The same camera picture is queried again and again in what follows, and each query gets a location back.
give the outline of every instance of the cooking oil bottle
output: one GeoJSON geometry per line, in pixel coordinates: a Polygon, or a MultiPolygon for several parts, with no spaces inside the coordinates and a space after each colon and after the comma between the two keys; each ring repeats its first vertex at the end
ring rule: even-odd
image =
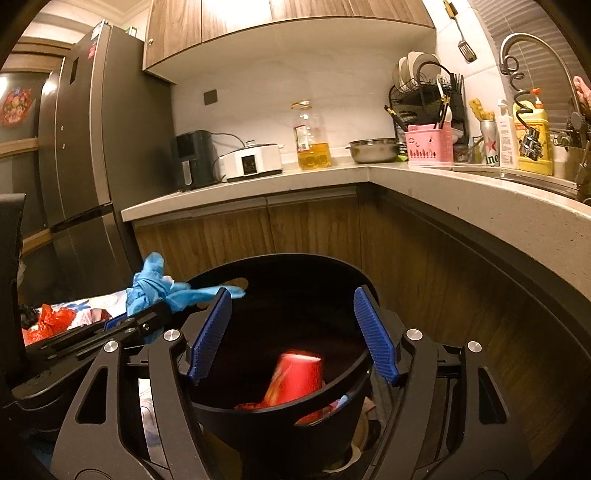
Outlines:
{"type": "Polygon", "coordinates": [[[309,100],[291,104],[294,112],[294,137],[297,161],[302,170],[330,167],[330,150],[324,122],[309,100]]]}

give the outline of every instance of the blue glove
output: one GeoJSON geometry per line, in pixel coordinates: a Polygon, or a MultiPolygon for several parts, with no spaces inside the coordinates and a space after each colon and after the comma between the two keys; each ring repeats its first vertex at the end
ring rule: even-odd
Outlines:
{"type": "MultiPolygon", "coordinates": [[[[213,300],[221,288],[207,287],[191,290],[188,283],[180,283],[163,277],[164,258],[153,252],[144,261],[141,272],[134,275],[134,284],[126,290],[127,315],[132,316],[144,310],[159,300],[164,300],[173,312],[180,312],[189,305],[213,300]]],[[[233,299],[241,299],[245,292],[240,287],[226,286],[233,299]]]]}

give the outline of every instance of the black trash bin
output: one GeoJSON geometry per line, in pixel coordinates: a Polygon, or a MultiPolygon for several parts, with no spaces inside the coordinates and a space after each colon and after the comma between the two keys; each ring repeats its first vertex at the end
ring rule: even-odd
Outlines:
{"type": "Polygon", "coordinates": [[[343,458],[368,393],[371,356],[355,319],[353,294],[369,279],[333,258],[275,254],[229,263],[191,280],[194,288],[248,281],[210,374],[190,390],[199,423],[282,478],[320,472],[343,458]],[[271,408],[235,410],[261,401],[281,353],[301,349],[324,358],[326,385],[271,408]],[[310,424],[297,420],[342,395],[347,402],[310,424]]]}

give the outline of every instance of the yellow detergent bottle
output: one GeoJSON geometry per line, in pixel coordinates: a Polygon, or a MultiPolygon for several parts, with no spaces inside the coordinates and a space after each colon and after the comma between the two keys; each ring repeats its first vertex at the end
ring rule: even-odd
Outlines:
{"type": "MultiPolygon", "coordinates": [[[[538,95],[539,92],[539,89],[532,89],[532,93],[535,95],[538,95]]],[[[535,106],[527,100],[522,101],[521,103],[534,111],[534,113],[522,113],[520,117],[525,123],[540,132],[542,154],[538,161],[519,156],[519,169],[531,171],[533,173],[540,173],[542,175],[552,175],[554,173],[554,162],[552,159],[552,142],[550,140],[550,123],[548,122],[548,114],[546,113],[546,110],[544,110],[544,105],[540,102],[540,99],[537,96],[535,106]]],[[[519,142],[519,145],[521,145],[523,137],[527,133],[527,129],[517,119],[517,110],[519,110],[519,106],[515,103],[513,105],[515,131],[517,133],[517,141],[519,142]]]]}

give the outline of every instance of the upper cabinet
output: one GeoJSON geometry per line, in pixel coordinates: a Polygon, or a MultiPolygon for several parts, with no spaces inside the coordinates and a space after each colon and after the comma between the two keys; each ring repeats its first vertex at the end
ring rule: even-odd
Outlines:
{"type": "Polygon", "coordinates": [[[202,0],[201,9],[202,41],[273,21],[269,0],[202,0]]]}
{"type": "Polygon", "coordinates": [[[201,3],[202,0],[152,0],[144,47],[145,69],[201,43],[201,3]]]}
{"type": "Polygon", "coordinates": [[[269,0],[274,22],[310,17],[354,17],[357,0],[269,0]]]}
{"type": "Polygon", "coordinates": [[[404,55],[434,51],[434,41],[422,0],[152,0],[144,68],[178,83],[286,48],[377,47],[404,55]]]}
{"type": "Polygon", "coordinates": [[[422,0],[269,0],[274,22],[310,17],[368,17],[433,26],[422,0]]]}
{"type": "Polygon", "coordinates": [[[423,0],[349,0],[356,17],[386,18],[433,26],[423,0]]]}

